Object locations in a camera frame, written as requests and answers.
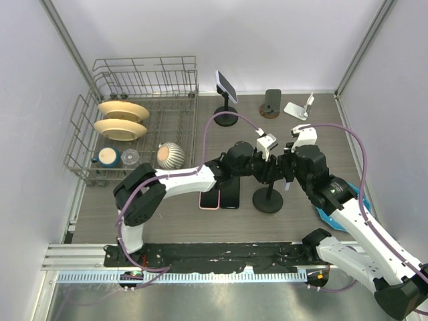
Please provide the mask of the black round base stand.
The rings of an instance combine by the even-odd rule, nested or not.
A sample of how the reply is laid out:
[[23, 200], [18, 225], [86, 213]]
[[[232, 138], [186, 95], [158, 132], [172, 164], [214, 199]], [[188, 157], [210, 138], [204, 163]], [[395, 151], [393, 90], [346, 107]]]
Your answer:
[[252, 197], [253, 206], [262, 213], [277, 213], [284, 204], [282, 195], [274, 189], [274, 184], [258, 189]]

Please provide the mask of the black phone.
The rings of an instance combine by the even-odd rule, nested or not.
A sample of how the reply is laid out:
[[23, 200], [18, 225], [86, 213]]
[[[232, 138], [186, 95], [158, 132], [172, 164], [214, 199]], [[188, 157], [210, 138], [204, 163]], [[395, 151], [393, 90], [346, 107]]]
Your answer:
[[240, 178], [232, 178], [220, 192], [220, 208], [238, 209], [240, 205]]

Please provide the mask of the white folding phone stand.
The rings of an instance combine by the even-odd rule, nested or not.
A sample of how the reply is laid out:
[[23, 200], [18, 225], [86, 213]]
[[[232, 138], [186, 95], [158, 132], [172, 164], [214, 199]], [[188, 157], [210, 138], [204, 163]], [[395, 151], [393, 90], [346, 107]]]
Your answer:
[[299, 120], [307, 120], [314, 102], [314, 93], [311, 93], [304, 106], [288, 102], [284, 107], [284, 112]]

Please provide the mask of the grey phone stand wooden base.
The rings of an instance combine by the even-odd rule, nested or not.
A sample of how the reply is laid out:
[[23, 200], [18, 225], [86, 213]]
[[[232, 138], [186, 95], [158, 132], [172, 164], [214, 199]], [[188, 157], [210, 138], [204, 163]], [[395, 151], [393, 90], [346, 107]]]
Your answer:
[[274, 119], [280, 115], [282, 91], [280, 89], [268, 89], [265, 91], [264, 103], [259, 108], [259, 113], [267, 119]]

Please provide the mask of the pink case phone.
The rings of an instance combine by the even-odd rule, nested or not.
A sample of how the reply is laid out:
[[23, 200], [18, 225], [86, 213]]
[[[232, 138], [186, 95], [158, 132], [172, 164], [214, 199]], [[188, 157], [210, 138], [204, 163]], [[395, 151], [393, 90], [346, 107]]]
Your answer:
[[220, 208], [220, 190], [199, 193], [199, 208], [202, 210], [218, 210]]

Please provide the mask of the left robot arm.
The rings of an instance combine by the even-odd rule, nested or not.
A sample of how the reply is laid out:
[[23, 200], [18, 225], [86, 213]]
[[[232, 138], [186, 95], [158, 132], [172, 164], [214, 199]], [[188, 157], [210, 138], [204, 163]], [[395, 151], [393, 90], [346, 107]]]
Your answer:
[[144, 163], [134, 169], [113, 195], [119, 216], [119, 258], [125, 265], [134, 267], [141, 262], [144, 224], [153, 216], [163, 200], [187, 193], [220, 194], [221, 199], [238, 199], [241, 177], [254, 177], [263, 184], [281, 179], [272, 150], [275, 140], [264, 136], [252, 146], [237, 142], [220, 157], [199, 167], [178, 170], [154, 169]]

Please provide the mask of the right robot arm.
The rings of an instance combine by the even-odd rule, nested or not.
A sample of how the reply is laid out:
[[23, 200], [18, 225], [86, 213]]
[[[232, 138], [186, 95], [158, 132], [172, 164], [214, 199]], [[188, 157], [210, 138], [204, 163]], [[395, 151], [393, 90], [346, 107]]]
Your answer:
[[364, 285], [395, 320], [405, 319], [427, 299], [427, 265], [389, 235], [344, 179], [330, 174], [318, 146], [288, 144], [278, 164], [287, 181], [297, 179], [310, 202], [341, 224], [364, 249], [358, 253], [317, 229], [303, 239], [306, 262], [322, 260], [342, 269]]

